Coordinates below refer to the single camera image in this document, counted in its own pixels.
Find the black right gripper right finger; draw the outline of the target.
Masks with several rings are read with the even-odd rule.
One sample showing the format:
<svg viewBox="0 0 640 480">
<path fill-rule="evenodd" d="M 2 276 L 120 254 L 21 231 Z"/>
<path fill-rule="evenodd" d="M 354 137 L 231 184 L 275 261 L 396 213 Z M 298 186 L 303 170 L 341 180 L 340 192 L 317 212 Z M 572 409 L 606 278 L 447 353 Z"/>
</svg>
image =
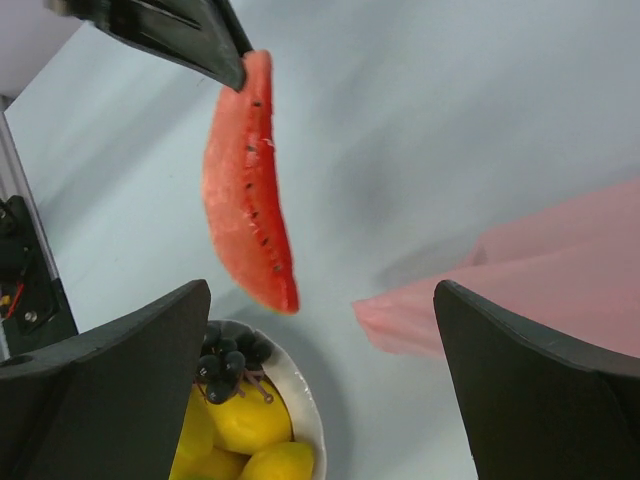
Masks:
<svg viewBox="0 0 640 480">
<path fill-rule="evenodd" d="M 636 479 L 639 360 L 441 281 L 434 310 L 481 479 Z"/>
</svg>

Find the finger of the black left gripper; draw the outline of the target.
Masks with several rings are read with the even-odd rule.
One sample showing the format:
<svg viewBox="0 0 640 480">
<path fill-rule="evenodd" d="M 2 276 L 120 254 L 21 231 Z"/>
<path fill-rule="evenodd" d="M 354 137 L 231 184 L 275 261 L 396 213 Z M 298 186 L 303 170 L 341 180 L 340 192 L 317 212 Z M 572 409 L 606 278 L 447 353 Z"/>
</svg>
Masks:
<svg viewBox="0 0 640 480">
<path fill-rule="evenodd" d="M 243 56 L 253 47 L 228 0 L 48 0 L 44 6 L 236 92 L 244 87 Z"/>
</svg>

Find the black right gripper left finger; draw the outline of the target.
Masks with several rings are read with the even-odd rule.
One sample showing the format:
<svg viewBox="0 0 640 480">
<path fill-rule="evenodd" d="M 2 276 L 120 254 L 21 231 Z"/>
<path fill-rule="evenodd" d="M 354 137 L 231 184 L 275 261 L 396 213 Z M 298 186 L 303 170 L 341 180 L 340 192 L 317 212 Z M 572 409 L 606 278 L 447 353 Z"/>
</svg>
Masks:
<svg viewBox="0 0 640 480">
<path fill-rule="evenodd" d="M 193 280 L 2 362 L 2 478 L 168 478 L 210 300 Z"/>
</svg>

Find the yellow fake fruit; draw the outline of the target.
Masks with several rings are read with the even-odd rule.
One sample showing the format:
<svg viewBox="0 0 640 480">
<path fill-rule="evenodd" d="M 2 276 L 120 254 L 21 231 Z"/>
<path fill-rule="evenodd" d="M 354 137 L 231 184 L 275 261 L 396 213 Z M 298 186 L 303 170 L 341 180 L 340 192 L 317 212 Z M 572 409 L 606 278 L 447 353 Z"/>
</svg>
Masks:
<svg viewBox="0 0 640 480">
<path fill-rule="evenodd" d="M 169 478 L 238 479 L 247 460 L 247 456 L 214 446 L 214 425 L 207 403 L 193 386 Z"/>
</svg>

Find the dark fake grapes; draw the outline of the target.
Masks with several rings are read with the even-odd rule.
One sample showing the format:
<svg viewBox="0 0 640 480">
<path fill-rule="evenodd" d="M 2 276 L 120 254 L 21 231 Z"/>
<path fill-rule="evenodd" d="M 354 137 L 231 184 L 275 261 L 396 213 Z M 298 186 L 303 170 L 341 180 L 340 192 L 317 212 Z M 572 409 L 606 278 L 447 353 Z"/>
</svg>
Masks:
<svg viewBox="0 0 640 480">
<path fill-rule="evenodd" d="M 261 382 L 264 364 L 275 346 L 263 334 L 232 320 L 209 320 L 197 363 L 194 385 L 204 399 L 221 405 L 234 396 L 244 397 L 245 383 L 255 387 L 267 404 L 274 401 Z"/>
</svg>

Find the pink plastic bag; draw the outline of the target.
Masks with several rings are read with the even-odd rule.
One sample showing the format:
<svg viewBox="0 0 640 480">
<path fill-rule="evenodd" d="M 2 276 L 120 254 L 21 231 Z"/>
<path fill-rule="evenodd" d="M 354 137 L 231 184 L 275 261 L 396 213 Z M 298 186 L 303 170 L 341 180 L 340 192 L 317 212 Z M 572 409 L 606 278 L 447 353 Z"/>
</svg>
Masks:
<svg viewBox="0 0 640 480">
<path fill-rule="evenodd" d="M 494 227 L 456 268 L 354 302 L 369 341 L 387 353 L 443 356 L 433 306 L 443 280 L 575 338 L 637 356 L 638 179 Z"/>
</svg>

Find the yellow fake mango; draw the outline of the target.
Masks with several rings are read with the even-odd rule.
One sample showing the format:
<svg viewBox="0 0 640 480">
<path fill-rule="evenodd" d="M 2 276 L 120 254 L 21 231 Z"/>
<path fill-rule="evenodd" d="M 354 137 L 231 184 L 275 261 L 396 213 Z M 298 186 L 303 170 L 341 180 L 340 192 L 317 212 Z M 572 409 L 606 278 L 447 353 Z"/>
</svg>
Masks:
<svg viewBox="0 0 640 480">
<path fill-rule="evenodd" d="M 283 399 L 268 381 L 262 380 L 260 386 L 261 390 L 243 382 L 244 397 L 237 394 L 220 405 L 206 403 L 215 447 L 253 455 L 293 439 L 292 421 Z"/>
</svg>

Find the fake watermelon slice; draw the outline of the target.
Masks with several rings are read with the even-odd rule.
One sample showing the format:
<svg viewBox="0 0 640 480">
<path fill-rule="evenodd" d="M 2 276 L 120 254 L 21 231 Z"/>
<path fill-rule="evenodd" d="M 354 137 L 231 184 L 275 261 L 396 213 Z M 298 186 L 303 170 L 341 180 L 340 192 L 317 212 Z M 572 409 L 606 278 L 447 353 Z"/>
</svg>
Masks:
<svg viewBox="0 0 640 480">
<path fill-rule="evenodd" d="M 273 63 L 244 55 L 241 91 L 221 89 L 203 158 L 202 200 L 214 251 L 254 301 L 280 314 L 300 308 L 281 211 L 273 139 Z"/>
</svg>

